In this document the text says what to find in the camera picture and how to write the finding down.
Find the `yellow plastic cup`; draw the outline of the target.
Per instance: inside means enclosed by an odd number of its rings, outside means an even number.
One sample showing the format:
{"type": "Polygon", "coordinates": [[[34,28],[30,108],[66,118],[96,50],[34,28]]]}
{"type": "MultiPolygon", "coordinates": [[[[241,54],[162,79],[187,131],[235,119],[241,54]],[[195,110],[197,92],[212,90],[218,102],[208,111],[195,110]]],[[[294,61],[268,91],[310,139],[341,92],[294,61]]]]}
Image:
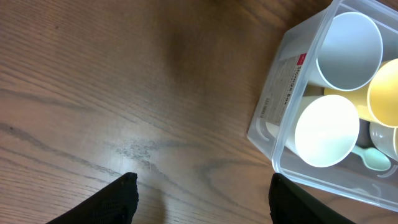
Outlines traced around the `yellow plastic cup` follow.
{"type": "Polygon", "coordinates": [[[352,102],[359,117],[388,128],[397,127],[397,59],[381,63],[374,78],[354,91],[338,91],[330,88],[325,95],[340,95],[352,102]]]}

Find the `white plastic bowl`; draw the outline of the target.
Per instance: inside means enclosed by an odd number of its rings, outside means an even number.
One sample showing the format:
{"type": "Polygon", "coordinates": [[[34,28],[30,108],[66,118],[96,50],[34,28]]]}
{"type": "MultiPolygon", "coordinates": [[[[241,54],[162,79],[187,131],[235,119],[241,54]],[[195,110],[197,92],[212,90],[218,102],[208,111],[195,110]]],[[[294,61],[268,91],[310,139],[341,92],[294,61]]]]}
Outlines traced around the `white plastic bowl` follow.
{"type": "Polygon", "coordinates": [[[369,134],[378,150],[397,161],[397,128],[370,123],[369,134]]]}

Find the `grey plastic cup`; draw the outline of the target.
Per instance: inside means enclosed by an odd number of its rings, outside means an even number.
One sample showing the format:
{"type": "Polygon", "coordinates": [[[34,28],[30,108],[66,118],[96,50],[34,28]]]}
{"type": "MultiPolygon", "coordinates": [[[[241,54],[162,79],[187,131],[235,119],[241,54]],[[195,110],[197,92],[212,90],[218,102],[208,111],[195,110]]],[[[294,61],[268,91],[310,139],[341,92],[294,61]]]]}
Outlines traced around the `grey plastic cup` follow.
{"type": "Polygon", "coordinates": [[[339,91],[360,89],[373,79],[382,56],[375,22],[359,12],[344,12],[333,18],[308,82],[339,91]]]}

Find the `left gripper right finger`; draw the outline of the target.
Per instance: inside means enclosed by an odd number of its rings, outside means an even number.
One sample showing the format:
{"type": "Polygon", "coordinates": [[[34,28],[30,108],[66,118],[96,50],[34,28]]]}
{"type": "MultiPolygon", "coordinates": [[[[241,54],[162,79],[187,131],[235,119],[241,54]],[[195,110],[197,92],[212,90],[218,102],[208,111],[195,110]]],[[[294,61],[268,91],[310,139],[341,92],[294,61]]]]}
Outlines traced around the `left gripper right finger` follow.
{"type": "Polygon", "coordinates": [[[280,173],[272,176],[268,198],[273,224],[354,223],[280,173]]]}

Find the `white plastic cup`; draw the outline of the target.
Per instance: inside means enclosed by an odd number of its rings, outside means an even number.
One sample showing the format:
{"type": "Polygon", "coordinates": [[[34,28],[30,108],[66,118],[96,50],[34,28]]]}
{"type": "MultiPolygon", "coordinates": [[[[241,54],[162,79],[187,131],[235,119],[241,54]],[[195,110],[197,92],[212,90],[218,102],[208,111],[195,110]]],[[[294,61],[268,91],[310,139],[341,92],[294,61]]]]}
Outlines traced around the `white plastic cup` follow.
{"type": "Polygon", "coordinates": [[[292,127],[281,130],[270,122],[273,137],[287,133],[285,146],[314,167],[341,162],[354,148],[359,135],[359,115],[354,104],[340,95],[304,96],[292,127]]]}

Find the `white plastic spoon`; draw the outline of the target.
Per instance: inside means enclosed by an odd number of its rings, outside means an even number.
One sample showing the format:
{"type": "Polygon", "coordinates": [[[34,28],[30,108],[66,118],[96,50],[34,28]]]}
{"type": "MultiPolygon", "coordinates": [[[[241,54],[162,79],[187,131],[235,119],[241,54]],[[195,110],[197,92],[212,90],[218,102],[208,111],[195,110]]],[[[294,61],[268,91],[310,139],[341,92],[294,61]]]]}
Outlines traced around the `white plastic spoon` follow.
{"type": "Polygon", "coordinates": [[[364,149],[359,146],[354,146],[352,152],[362,159],[364,165],[368,169],[381,172],[391,168],[392,164],[389,158],[374,147],[364,149]]]}

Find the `clear plastic storage container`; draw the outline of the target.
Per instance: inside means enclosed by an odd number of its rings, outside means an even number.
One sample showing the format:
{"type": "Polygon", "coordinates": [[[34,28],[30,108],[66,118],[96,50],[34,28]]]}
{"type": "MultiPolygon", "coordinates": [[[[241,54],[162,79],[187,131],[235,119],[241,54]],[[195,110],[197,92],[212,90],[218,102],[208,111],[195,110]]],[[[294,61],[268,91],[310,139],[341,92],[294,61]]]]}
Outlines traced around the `clear plastic storage container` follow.
{"type": "Polygon", "coordinates": [[[333,1],[289,29],[248,139],[294,182],[397,210],[397,11],[333,1]]]}

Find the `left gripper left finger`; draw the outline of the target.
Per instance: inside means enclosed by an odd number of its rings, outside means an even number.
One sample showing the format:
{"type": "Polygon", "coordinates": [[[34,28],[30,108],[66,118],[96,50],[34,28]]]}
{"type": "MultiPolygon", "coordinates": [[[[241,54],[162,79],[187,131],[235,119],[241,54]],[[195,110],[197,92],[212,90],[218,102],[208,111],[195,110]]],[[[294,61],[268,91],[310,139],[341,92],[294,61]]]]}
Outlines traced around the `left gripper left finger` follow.
{"type": "Polygon", "coordinates": [[[50,224],[132,223],[139,194],[137,174],[127,172],[50,224]]]}

